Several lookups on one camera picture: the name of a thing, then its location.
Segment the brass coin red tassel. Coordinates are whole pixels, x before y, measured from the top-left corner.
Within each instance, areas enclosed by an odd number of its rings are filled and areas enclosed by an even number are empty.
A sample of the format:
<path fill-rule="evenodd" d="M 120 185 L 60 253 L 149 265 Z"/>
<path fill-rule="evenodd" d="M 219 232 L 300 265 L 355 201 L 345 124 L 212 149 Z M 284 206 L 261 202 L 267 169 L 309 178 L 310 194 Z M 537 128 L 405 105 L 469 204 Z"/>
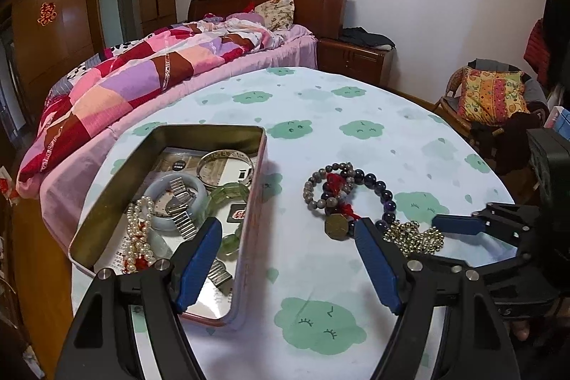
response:
<path fill-rule="evenodd" d="M 354 237 L 354 223 L 359 219 L 351 204 L 356 187 L 354 179 L 342 173 L 328 173 L 323 183 L 325 202 L 325 234 L 332 240 L 344 241 Z"/>

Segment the pale jade bangle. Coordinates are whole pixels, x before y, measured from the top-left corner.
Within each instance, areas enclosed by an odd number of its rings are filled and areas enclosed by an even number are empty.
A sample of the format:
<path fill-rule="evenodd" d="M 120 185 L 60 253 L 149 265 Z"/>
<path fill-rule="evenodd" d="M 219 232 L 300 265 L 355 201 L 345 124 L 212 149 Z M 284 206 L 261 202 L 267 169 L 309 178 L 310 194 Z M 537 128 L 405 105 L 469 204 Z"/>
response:
<path fill-rule="evenodd" d="M 172 197 L 164 206 L 165 216 L 152 216 L 151 225 L 162 233 L 188 228 L 202 213 L 208 200 L 204 183 L 189 173 L 167 173 L 155 180 L 144 192 L 153 202 L 169 192 Z"/>

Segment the silver wristwatch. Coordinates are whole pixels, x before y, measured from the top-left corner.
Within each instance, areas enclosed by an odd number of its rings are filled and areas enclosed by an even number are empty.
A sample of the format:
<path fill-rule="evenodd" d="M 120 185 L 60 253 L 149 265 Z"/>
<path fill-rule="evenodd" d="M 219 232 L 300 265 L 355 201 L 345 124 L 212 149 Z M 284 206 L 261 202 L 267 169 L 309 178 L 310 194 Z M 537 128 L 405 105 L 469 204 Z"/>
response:
<path fill-rule="evenodd" d="M 167 175 L 173 198 L 166 203 L 165 212 L 184 240 L 193 240 L 198 233 L 196 220 L 207 199 L 204 184 L 191 175 Z"/>

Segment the pink metal tin box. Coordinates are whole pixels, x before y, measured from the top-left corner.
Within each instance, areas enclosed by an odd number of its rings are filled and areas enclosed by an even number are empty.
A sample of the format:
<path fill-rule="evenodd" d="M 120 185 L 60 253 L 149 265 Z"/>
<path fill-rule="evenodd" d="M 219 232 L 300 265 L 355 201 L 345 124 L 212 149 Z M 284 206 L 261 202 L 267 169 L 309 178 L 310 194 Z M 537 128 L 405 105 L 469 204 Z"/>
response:
<path fill-rule="evenodd" d="M 86 203 L 69 258 L 83 274 L 119 275 L 171 259 L 205 220 L 221 245 L 197 301 L 183 317 L 207 328 L 243 319 L 257 241 L 266 132 L 254 125 L 159 125 Z"/>

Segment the silver bangle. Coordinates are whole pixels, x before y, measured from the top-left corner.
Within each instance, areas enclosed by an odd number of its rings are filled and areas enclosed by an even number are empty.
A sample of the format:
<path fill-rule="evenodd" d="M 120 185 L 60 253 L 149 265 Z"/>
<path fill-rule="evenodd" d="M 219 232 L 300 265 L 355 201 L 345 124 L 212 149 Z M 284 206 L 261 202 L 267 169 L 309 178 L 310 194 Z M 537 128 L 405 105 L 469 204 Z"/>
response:
<path fill-rule="evenodd" d="M 196 175 L 213 190 L 228 182 L 248 187 L 254 175 L 254 163 L 240 150 L 214 150 L 200 158 Z"/>

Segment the rattan chair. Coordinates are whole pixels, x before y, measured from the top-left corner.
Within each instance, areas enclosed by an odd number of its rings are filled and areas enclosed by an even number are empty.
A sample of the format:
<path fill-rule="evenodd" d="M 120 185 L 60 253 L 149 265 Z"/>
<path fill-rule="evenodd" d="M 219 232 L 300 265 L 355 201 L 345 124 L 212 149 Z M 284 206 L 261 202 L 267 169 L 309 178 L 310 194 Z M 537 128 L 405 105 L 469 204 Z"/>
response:
<path fill-rule="evenodd" d="M 525 168 L 528 131 L 545 124 L 549 109 L 538 81 L 512 66 L 475 59 L 455 71 L 435 104 L 459 125 L 479 155 L 500 175 Z"/>

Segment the cloud pattern table cloth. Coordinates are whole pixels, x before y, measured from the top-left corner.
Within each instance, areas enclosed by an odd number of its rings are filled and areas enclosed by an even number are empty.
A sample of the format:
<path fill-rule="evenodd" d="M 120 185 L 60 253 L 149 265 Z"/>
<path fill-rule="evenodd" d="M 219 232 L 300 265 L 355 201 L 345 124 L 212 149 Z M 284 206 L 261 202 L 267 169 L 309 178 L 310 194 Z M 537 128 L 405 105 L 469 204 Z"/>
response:
<path fill-rule="evenodd" d="M 187 95 L 130 127 L 95 176 L 82 207 L 159 125 L 254 125 L 266 132 L 257 241 L 243 319 L 212 329 L 181 315 L 209 379 L 367 379 L 395 316 L 379 300 L 354 239 L 325 234 L 323 183 L 351 163 L 384 182 L 351 204 L 379 220 L 430 226 L 511 196 L 488 164 L 441 118 L 385 90 L 307 67 L 266 68 Z"/>

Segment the orange floral cushion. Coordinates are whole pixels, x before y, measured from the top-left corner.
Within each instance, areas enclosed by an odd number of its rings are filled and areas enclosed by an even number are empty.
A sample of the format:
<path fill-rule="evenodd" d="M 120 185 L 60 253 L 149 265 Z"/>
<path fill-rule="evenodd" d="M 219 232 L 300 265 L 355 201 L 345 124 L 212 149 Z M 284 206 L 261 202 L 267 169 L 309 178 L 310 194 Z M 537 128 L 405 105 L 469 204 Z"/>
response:
<path fill-rule="evenodd" d="M 516 113 L 527 114 L 523 75 L 521 71 L 480 71 L 466 67 L 458 115 L 472 123 L 499 126 Z"/>

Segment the wooden nightstand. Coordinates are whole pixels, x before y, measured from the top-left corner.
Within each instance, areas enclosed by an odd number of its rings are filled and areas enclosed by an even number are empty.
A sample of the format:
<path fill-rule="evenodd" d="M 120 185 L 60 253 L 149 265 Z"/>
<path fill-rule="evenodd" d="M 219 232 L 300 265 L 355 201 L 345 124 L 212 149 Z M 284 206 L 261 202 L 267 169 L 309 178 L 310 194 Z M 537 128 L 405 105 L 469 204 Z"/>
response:
<path fill-rule="evenodd" d="M 386 88 L 394 52 L 394 49 L 384 51 L 320 38 L 317 43 L 317 66 L 319 71 Z"/>

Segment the hanging red clothes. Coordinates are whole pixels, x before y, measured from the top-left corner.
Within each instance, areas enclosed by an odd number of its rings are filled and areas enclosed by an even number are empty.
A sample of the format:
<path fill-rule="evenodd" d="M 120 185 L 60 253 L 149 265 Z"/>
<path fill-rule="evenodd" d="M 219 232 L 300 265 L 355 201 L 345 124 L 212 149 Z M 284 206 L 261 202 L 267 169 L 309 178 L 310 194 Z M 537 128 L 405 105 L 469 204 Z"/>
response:
<path fill-rule="evenodd" d="M 544 38 L 543 19 L 536 21 L 529 34 L 524 59 L 536 73 L 539 84 L 547 87 L 550 51 Z"/>

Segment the patchwork quilt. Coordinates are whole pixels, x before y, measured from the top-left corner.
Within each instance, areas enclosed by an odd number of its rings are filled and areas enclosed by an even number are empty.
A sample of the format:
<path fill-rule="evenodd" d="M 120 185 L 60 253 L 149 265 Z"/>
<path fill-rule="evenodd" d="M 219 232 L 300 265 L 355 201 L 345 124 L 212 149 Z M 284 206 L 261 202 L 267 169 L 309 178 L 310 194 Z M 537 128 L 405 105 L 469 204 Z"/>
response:
<path fill-rule="evenodd" d="M 17 182 L 24 185 L 53 170 L 111 124 L 181 82 L 283 42 L 277 32 L 239 18 L 182 23 L 136 41 L 74 83 L 52 88 Z"/>

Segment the dark clothes on nightstand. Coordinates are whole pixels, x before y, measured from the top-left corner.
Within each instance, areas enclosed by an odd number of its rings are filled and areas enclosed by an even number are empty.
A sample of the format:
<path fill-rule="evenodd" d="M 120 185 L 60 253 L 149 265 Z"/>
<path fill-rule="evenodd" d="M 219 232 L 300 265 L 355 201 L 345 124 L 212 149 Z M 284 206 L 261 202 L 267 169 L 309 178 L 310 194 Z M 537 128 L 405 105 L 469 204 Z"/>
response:
<path fill-rule="evenodd" d="M 344 28 L 339 39 L 358 47 L 389 51 L 395 48 L 395 43 L 384 35 L 369 33 L 362 27 Z"/>

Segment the floral pillow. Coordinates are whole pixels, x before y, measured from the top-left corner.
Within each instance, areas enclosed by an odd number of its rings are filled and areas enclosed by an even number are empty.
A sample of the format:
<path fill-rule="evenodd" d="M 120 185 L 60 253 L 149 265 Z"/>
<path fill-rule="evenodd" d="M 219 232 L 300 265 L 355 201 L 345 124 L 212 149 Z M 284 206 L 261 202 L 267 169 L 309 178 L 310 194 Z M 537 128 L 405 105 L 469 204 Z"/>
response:
<path fill-rule="evenodd" d="M 288 30 L 294 23 L 295 0 L 269 0 L 255 7 L 263 18 L 264 26 L 271 30 Z"/>

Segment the wooden bed pink sheet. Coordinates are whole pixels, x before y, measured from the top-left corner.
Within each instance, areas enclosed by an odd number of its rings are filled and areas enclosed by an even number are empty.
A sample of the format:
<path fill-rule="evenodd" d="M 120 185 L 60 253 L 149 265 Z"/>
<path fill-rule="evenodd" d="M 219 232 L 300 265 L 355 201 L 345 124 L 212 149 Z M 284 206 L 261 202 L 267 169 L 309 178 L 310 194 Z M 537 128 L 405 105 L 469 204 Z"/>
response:
<path fill-rule="evenodd" d="M 130 127 L 182 97 L 263 67 L 316 63 L 337 38 L 347 0 L 192 0 L 186 21 L 106 50 L 52 86 L 16 190 L 38 199 L 67 249 L 99 167 Z"/>

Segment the red paper double-happiness decoration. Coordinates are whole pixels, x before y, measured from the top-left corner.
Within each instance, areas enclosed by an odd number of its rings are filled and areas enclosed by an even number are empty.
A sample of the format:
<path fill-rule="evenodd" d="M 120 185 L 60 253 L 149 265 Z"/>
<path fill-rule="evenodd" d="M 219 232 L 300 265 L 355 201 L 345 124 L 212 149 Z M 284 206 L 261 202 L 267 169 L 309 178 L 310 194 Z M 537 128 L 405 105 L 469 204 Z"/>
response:
<path fill-rule="evenodd" d="M 37 22 L 42 27 L 49 25 L 57 18 L 56 5 L 53 2 L 42 3 Z"/>

